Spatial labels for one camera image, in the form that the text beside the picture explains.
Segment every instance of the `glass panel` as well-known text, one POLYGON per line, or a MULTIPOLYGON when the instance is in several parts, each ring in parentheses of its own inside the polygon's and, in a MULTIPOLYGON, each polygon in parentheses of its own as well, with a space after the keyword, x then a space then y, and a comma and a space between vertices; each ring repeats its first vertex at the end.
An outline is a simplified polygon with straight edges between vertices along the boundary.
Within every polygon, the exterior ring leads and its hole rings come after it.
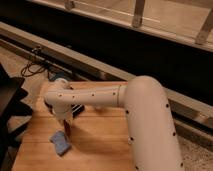
MULTIPOLYGON (((64 9, 66 0, 32 0, 64 9)), ((136 0, 73 0, 75 12, 83 12, 131 27, 136 0)), ((213 8, 212 0, 145 0, 141 28, 154 28, 155 33, 173 37, 197 37, 203 23, 213 8)), ((213 32, 208 37, 213 43, 213 32)))
POLYGON ((147 0, 143 25, 196 38, 210 9, 165 0, 147 0))

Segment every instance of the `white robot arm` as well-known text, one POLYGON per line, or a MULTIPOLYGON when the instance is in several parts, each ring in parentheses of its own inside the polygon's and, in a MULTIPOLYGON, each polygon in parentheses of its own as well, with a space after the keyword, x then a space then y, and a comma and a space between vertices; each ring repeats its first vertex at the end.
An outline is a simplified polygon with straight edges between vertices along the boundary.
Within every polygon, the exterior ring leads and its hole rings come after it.
POLYGON ((127 85, 84 90, 70 90, 58 79, 44 99, 61 120, 71 104, 125 108, 136 170, 184 171, 169 103, 155 79, 140 76, 127 85))

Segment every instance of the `wooden board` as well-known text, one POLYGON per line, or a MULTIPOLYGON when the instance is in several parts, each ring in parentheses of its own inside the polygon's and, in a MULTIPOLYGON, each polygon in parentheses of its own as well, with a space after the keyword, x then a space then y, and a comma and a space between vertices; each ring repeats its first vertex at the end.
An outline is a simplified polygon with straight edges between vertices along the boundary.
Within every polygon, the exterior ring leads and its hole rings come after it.
MULTIPOLYGON (((72 82, 73 88, 91 88, 120 82, 72 82)), ((72 149, 63 157, 55 153, 49 138, 63 127, 49 113, 43 95, 51 83, 44 83, 36 109, 16 157, 13 171, 133 171, 131 147, 123 109, 86 106, 74 119, 70 136, 72 149)))

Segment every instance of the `cable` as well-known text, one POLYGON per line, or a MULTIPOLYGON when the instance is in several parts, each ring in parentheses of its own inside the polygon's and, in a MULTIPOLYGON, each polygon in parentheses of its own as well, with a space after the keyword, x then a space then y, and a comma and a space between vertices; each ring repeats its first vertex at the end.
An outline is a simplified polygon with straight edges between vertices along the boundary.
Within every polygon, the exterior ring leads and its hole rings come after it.
POLYGON ((21 69, 21 76, 22 77, 31 77, 33 75, 42 73, 46 70, 44 63, 45 60, 43 61, 38 61, 37 60, 37 55, 40 53, 41 47, 37 46, 34 49, 31 50, 29 57, 28 57, 28 62, 27 65, 21 69), (32 70, 33 66, 40 66, 37 70, 32 70))

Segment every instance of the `blue sponge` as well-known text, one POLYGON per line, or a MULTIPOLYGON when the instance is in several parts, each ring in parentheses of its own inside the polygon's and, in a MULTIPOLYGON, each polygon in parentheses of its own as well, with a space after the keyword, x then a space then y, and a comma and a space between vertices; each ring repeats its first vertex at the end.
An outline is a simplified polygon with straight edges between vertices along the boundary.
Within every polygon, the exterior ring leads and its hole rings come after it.
POLYGON ((59 156, 62 156, 65 152, 67 152, 71 148, 71 144, 66 141, 66 136, 62 131, 56 132, 50 138, 50 142, 55 144, 55 150, 59 156))

